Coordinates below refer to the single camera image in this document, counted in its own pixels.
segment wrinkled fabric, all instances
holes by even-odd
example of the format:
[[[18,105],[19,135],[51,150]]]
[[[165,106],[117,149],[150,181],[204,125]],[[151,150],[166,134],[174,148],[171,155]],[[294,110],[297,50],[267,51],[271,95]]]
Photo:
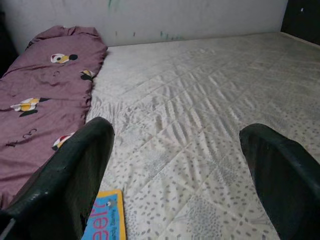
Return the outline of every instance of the wrinkled fabric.
[[[107,47],[92,27],[40,33],[0,80],[0,207],[85,123],[92,81]]]
[[[87,120],[115,142],[128,239],[279,239],[239,131],[266,124],[320,161],[320,50],[280,33],[111,47]]]

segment mattress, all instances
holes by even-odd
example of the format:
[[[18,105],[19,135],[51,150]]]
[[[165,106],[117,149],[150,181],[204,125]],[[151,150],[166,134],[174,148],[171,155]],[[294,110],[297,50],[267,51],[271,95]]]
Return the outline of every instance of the mattress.
[[[320,161],[320,50],[281,33],[110,47],[87,121],[115,143],[128,239],[279,239],[239,131],[261,123]]]

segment quilted mattress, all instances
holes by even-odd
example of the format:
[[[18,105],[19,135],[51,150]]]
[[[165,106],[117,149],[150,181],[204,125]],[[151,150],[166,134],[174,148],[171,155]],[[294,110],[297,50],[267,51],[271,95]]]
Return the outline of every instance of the quilted mattress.
[[[110,47],[87,121],[115,143],[128,239],[279,239],[239,131],[270,126],[320,161],[320,49],[281,33]]]

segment white wall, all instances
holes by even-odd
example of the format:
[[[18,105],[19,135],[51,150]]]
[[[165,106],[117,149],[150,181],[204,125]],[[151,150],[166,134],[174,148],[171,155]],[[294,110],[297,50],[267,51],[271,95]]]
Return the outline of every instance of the white wall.
[[[277,32],[287,1],[2,0],[2,6],[21,53],[54,25],[94,26],[108,46]]]

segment book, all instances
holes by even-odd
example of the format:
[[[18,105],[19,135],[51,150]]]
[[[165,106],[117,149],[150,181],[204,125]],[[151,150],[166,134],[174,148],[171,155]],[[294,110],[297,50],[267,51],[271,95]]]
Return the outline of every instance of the book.
[[[94,201],[82,240],[125,240],[125,215],[120,189],[100,191]]]

